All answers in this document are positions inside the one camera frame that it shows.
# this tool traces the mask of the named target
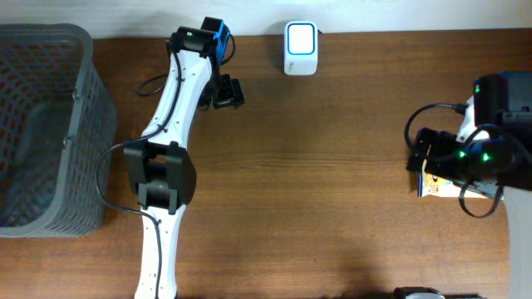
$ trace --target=blue border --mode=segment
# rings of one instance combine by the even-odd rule
[[[313,28],[313,51],[311,51],[310,53],[292,53],[290,51],[290,27],[292,25],[310,25],[312,26]],[[290,55],[312,55],[314,53],[314,51],[316,51],[316,28],[314,27],[313,24],[311,23],[292,23],[290,25],[288,25],[288,28],[286,29],[286,34],[287,34],[287,44],[288,44],[288,53],[290,53]]]

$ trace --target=small white box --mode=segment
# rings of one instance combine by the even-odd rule
[[[318,68],[318,27],[310,21],[292,21],[284,27],[284,72],[312,75]]]

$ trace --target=gray plastic bin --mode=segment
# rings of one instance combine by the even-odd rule
[[[101,225],[92,174],[116,111],[80,27],[0,26],[0,236],[76,237]],[[101,166],[105,192],[111,156]]]

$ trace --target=table surface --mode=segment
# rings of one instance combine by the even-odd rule
[[[190,133],[198,183],[180,229],[181,297],[366,298],[404,286],[508,296],[504,206],[479,220],[456,199],[419,199],[402,131],[422,105],[465,102],[479,76],[530,70],[532,30],[323,34],[314,76],[284,75],[281,36],[236,42],[222,72],[241,80],[246,104],[198,112]],[[116,140],[138,136],[159,97],[135,89],[167,71],[164,41],[95,41],[94,63],[116,103]],[[435,110],[412,129],[460,124]],[[108,195],[136,207],[122,154]],[[141,225],[108,210],[84,238],[1,239],[0,297],[132,298]]]

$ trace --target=wooden tabletop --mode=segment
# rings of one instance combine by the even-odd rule
[[[198,184],[180,229],[181,297],[508,296],[505,207],[479,220],[456,199],[419,199],[402,131],[422,105],[465,102],[479,76],[532,69],[532,30],[323,34],[314,76],[284,75],[281,36],[236,42],[222,72],[246,104],[198,112],[190,134]],[[159,97],[135,89],[167,71],[163,40],[95,41],[94,63],[116,140],[138,136]],[[460,124],[428,111],[412,131]],[[136,207],[122,154],[110,180],[111,201]],[[111,210],[84,238],[1,239],[0,297],[132,298],[141,248],[140,218]]]

